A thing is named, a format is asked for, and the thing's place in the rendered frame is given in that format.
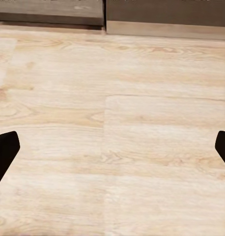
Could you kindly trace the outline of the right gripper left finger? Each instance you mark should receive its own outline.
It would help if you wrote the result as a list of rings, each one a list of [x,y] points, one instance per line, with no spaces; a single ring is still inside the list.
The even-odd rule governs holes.
[[[0,181],[20,150],[16,131],[0,135]]]

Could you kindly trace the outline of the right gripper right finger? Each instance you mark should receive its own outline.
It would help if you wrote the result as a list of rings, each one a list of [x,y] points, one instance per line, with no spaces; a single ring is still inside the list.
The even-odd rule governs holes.
[[[215,149],[225,162],[225,131],[219,131],[216,138]]]

